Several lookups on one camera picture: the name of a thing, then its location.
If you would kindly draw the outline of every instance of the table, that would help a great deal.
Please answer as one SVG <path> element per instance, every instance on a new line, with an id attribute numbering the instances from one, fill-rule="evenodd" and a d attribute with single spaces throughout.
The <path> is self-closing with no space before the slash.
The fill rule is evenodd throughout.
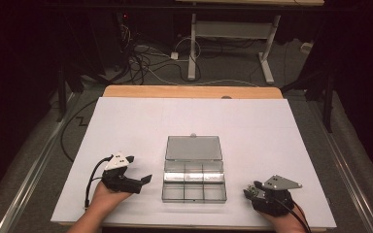
<path id="1" fill-rule="evenodd" d="M 197 3 L 228 3 L 228 4 L 253 4 L 253 5 L 273 5 L 273 6 L 322 6 L 323 0 L 178 0 L 181 2 Z M 223 21 L 198 21 L 196 14 L 192 14 L 190 32 L 190 53 L 188 59 L 189 80 L 195 80 L 196 37 L 223 37 L 223 38 L 244 38 L 244 39 L 266 39 L 264 52 L 258 53 L 264 78 L 268 84 L 274 83 L 274 78 L 268 64 L 268 55 L 274 42 L 278 23 L 281 16 L 274 16 L 271 23 L 249 23 L 249 22 L 223 22 Z"/>
<path id="2" fill-rule="evenodd" d="M 224 96 L 232 99 L 221 99 Z M 224 204 L 161 200 L 167 137 L 190 133 L 220 137 L 227 192 Z M 83 214 L 85 187 L 94 165 L 117 150 L 135 156 L 127 177 L 140 179 L 153 174 L 153 179 L 141 194 L 119 205 L 119 210 L 105 219 L 105 226 L 270 229 L 242 189 L 275 173 L 304 185 L 291 194 L 314 230 L 336 226 L 288 101 L 277 88 L 107 87 L 51 221 L 70 224 Z"/>

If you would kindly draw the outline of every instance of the clear plastic box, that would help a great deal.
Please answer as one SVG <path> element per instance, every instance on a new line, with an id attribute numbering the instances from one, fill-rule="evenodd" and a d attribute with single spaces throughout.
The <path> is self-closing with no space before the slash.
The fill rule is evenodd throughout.
<path id="1" fill-rule="evenodd" d="M 182 203 L 226 201 L 219 137 L 168 137 L 162 201 Z"/>

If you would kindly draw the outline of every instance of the gray carpet floor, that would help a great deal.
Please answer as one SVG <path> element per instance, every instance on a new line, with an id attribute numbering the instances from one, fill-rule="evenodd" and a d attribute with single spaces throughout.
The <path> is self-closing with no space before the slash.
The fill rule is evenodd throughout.
<path id="1" fill-rule="evenodd" d="M 248 48 L 238 47 L 225 50 L 222 54 L 214 45 L 202 46 L 201 56 L 197 60 L 201 77 L 198 83 L 206 83 L 206 85 L 245 86 L 251 84 L 266 86 L 255 56 L 256 52 L 262 51 L 263 46 L 262 42 L 256 41 Z M 296 80 L 307 58 L 306 54 L 299 51 L 300 46 L 301 43 L 298 41 L 285 45 L 274 45 L 268 59 L 276 80 L 274 86 L 280 87 Z M 146 50 L 146 48 L 137 48 L 137 50 Z M 147 54 L 145 56 L 154 63 L 167 59 L 164 56 Z M 145 76 L 144 84 L 186 84 L 180 79 L 180 70 L 183 77 L 186 77 L 187 64 L 185 62 L 170 63 L 177 64 L 179 67 L 168 65 L 155 70 L 154 74 L 148 73 Z M 112 76 L 114 71 L 111 70 L 108 73 Z M 82 94 L 73 95 L 73 100 L 70 103 L 75 101 L 76 104 L 69 105 L 69 116 L 81 110 L 90 101 L 102 96 L 104 86 L 92 83 L 88 78 L 84 78 L 84 80 L 85 91 Z M 327 140 L 329 134 L 322 129 L 322 123 L 317 118 L 317 116 L 320 117 L 322 103 L 320 101 L 307 102 L 302 90 L 289 91 L 285 94 L 285 98 L 289 100 L 302 139 L 310 154 L 338 226 L 335 229 L 328 230 L 328 232 L 371 232 L 362 220 L 362 215 L 356 208 L 356 200 L 348 186 L 345 185 L 339 165 L 334 160 L 334 149 Z M 80 147 L 86 131 L 85 124 L 89 123 L 94 107 L 95 104 L 89 105 L 77 115 L 77 117 L 83 117 L 84 125 L 81 124 L 80 126 L 81 120 L 74 118 L 65 128 L 62 142 L 66 152 L 72 158 Z M 41 154 L 51 133 L 56 128 L 58 124 L 56 122 L 57 111 L 57 102 L 54 97 L 52 109 L 30 134 L 8 169 L 5 178 L 0 183 L 0 221 L 11 205 L 30 167 Z M 345 155 L 346 162 L 368 201 L 367 205 L 373 210 L 373 165 L 359 142 L 354 128 L 345 116 L 342 104 L 336 95 L 333 103 L 332 129 L 333 133 L 330 134 L 330 137 L 337 143 L 337 149 Z M 49 161 L 42 176 L 34 187 L 33 193 L 14 227 L 14 232 L 65 232 L 68 229 L 67 226 L 50 222 L 50 219 L 71 166 L 72 162 L 65 156 L 58 138 L 50 151 Z M 122 228 L 119 232 L 129 231 L 152 232 L 151 230 L 141 231 L 141 229 L 138 229 L 137 231 L 136 229 L 125 228 Z"/>

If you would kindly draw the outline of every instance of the hand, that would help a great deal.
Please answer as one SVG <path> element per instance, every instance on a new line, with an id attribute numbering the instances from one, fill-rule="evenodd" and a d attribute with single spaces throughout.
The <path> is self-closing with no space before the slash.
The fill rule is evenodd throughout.
<path id="1" fill-rule="evenodd" d="M 300 207 L 298 208 L 298 206 L 295 205 L 293 211 L 299 216 L 299 218 L 301 218 L 302 221 L 304 221 L 304 223 L 306 223 L 306 219 L 303 216 L 304 212 Z M 285 216 L 270 216 L 263 212 L 259 212 L 259 214 L 272 223 L 274 230 L 277 233 L 305 233 L 302 224 L 291 213 L 288 213 Z"/>
<path id="2" fill-rule="evenodd" d="M 105 217 L 107 217 L 119 203 L 131 195 L 132 193 L 128 192 L 112 192 L 102 182 L 99 182 L 86 212 L 68 232 L 96 232 Z"/>

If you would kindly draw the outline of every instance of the white table surface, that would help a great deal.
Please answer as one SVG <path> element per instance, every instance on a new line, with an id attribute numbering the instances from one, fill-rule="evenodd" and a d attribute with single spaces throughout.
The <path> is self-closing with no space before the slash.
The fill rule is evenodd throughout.
<path id="1" fill-rule="evenodd" d="M 220 137 L 224 204 L 161 200 L 167 138 L 191 133 Z M 285 99 L 100 98 L 51 221 L 72 223 L 84 213 L 85 188 L 94 166 L 119 150 L 135 156 L 125 176 L 139 180 L 153 174 L 153 179 L 140 194 L 121 203 L 106 225 L 269 228 L 243 189 L 277 174 L 303 184 L 290 192 L 312 228 L 336 226 Z"/>

